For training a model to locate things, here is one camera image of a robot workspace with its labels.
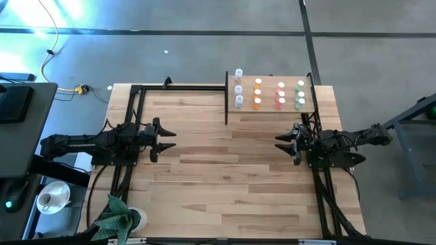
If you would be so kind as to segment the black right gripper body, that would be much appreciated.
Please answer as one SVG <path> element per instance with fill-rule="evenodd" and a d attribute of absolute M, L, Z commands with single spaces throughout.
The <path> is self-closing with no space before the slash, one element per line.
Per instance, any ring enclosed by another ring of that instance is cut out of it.
<path fill-rule="evenodd" d="M 294 123 L 292 134 L 294 136 L 294 164 L 300 165 L 302 151 L 309 149 L 309 144 L 312 142 L 312 134 L 306 125 L 297 122 Z"/>

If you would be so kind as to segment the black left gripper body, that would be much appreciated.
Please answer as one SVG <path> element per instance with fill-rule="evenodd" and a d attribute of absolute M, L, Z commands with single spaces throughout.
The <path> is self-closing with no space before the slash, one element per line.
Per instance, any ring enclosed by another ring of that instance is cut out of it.
<path fill-rule="evenodd" d="M 158 161 L 159 147 L 158 147 L 157 138 L 158 138 L 159 127 L 160 127 L 160 119 L 158 117 L 155 117 L 152 120 L 152 123 L 147 123 L 145 125 L 145 128 L 139 132 L 139 136 L 138 136 L 139 138 L 138 143 L 141 148 L 143 148 L 144 150 L 146 149 L 147 146 L 151 148 L 149 158 L 152 163 L 156 163 Z"/>

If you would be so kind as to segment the wooden shelf board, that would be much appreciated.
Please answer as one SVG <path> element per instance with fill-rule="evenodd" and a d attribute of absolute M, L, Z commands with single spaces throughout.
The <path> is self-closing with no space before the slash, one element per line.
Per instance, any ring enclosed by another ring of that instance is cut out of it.
<path fill-rule="evenodd" d="M 260 78 L 261 94 L 259 98 L 262 100 L 260 107 L 257 110 L 253 109 L 253 95 L 255 79 Z M 303 92 L 305 93 L 305 104 L 301 110 L 295 108 L 296 83 L 299 80 L 305 81 Z M 228 78 L 228 111 L 229 112 L 277 112 L 277 113 L 312 113 L 314 111 L 313 101 L 311 98 L 311 90 L 309 80 L 306 76 L 243 76 L 242 81 L 237 83 L 234 81 L 234 76 L 229 75 Z M 281 110 L 276 108 L 276 89 L 279 82 L 285 84 L 283 91 L 285 92 L 285 103 Z M 243 87 L 242 96 L 244 98 L 242 108 L 236 108 L 234 105 L 234 87 L 241 85 Z"/>

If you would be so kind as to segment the black metal shelf leg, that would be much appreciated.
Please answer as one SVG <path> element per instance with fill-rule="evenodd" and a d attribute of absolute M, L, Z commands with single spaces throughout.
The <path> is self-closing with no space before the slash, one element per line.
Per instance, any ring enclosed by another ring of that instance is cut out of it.
<path fill-rule="evenodd" d="M 224 92 L 224 122 L 225 125 L 228 125 L 228 89 L 229 89 L 229 82 L 228 82 L 228 71 L 225 71 L 225 92 Z"/>
<path fill-rule="evenodd" d="M 318 108 L 317 97 L 316 97 L 316 92 L 315 92 L 315 84 L 314 84 L 313 74 L 311 72 L 309 72 L 307 74 L 307 78 L 309 80 L 310 90 L 311 90 L 311 98 L 313 101 L 313 107 L 314 107 L 313 114 L 316 115 L 319 113 L 319 108 Z"/>

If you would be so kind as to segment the white paper sheet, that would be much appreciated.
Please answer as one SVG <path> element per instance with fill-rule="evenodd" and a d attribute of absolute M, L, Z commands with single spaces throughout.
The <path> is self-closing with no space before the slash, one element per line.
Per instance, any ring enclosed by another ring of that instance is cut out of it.
<path fill-rule="evenodd" d="M 85 170 L 86 172 L 91 171 L 93 169 L 91 165 L 92 156 L 85 153 L 85 152 L 79 152 L 76 157 L 76 161 L 74 163 L 74 166 L 80 169 Z"/>

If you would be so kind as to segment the white plant pot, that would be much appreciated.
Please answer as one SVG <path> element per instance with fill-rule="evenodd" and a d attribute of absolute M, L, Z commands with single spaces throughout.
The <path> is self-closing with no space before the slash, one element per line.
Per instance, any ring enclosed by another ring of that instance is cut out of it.
<path fill-rule="evenodd" d="M 144 210 L 134 207 L 129 207 L 129 211 L 132 215 L 132 227 L 131 232 L 136 233 L 145 228 L 147 224 L 147 214 Z"/>

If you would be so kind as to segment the green leafy plant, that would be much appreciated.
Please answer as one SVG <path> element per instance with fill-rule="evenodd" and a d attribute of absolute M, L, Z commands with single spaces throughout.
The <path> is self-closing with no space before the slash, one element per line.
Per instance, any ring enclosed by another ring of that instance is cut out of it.
<path fill-rule="evenodd" d="M 126 245 L 127 239 L 142 220 L 138 211 L 129 209 L 118 197 L 108 195 L 109 212 L 102 213 L 102 219 L 95 221 L 99 227 L 91 241 L 100 241 L 116 236 L 118 245 Z"/>

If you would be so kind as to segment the blue-grey metal cart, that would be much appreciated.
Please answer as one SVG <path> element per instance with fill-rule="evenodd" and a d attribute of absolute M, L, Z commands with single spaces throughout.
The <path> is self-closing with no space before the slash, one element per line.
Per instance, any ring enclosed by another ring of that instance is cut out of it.
<path fill-rule="evenodd" d="M 387 130 L 395 131 L 414 183 L 399 193 L 401 199 L 436 196 L 436 181 L 432 184 L 426 171 L 428 166 L 436 167 L 436 119 L 416 118 L 433 108 L 436 108 L 436 93 L 419 99 L 411 108 L 384 123 Z"/>

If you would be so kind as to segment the white cup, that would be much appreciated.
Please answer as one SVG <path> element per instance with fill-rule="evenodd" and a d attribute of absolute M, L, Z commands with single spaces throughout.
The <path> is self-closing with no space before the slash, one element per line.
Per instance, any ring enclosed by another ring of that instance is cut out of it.
<path fill-rule="evenodd" d="M 58 199 L 51 193 L 43 193 L 37 199 L 40 210 L 47 211 L 51 207 L 58 205 Z"/>

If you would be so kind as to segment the dark grey desk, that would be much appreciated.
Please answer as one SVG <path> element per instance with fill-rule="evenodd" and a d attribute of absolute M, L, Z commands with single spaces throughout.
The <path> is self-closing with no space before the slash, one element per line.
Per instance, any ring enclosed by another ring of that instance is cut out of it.
<path fill-rule="evenodd" d="M 57 84 L 26 83 L 33 89 L 22 122 L 0 124 L 0 179 L 27 174 L 57 91 Z"/>

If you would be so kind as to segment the black rectangular device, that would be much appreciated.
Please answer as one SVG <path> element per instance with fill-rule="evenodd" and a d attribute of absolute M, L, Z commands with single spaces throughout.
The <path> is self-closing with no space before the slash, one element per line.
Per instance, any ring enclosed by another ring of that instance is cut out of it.
<path fill-rule="evenodd" d="M 30 86 L 5 87 L 0 84 L 0 124 L 23 122 L 33 93 Z"/>

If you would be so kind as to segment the black computer mouse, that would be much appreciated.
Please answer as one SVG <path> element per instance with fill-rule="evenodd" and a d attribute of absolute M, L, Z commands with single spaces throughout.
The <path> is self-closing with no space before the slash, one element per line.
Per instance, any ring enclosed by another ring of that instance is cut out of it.
<path fill-rule="evenodd" d="M 16 180 L 11 184 L 5 194 L 6 212 L 15 213 L 23 207 L 28 185 L 29 182 L 24 179 Z"/>

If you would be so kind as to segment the black power strip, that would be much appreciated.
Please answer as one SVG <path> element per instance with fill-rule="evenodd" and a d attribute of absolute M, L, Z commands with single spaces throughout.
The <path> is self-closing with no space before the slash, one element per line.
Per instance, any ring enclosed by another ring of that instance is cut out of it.
<path fill-rule="evenodd" d="M 34 81 L 35 75 L 32 73 L 8 73 L 0 72 L 0 78 L 5 78 L 8 80 L 18 80 L 18 81 Z"/>

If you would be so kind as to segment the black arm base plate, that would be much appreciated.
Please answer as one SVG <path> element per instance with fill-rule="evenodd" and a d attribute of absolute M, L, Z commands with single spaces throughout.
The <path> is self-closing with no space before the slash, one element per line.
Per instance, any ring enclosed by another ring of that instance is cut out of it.
<path fill-rule="evenodd" d="M 138 160 L 139 145 L 131 142 L 116 142 L 110 145 L 86 147 L 84 152 L 91 155 L 92 165 L 134 166 Z"/>
<path fill-rule="evenodd" d="M 308 164 L 312 168 L 349 168 L 366 160 L 366 157 L 352 152 L 350 147 L 317 145 L 307 151 Z"/>

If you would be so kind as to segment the silver metal bracket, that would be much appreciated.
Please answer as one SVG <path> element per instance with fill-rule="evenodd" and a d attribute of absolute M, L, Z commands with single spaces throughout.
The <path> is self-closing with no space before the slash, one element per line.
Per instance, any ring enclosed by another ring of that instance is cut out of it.
<path fill-rule="evenodd" d="M 337 245 L 337 242 L 335 240 L 301 239 L 298 245 Z"/>
<path fill-rule="evenodd" d="M 109 239 L 107 245 L 136 245 L 146 244 L 146 238 L 128 238 L 124 242 L 118 239 Z"/>

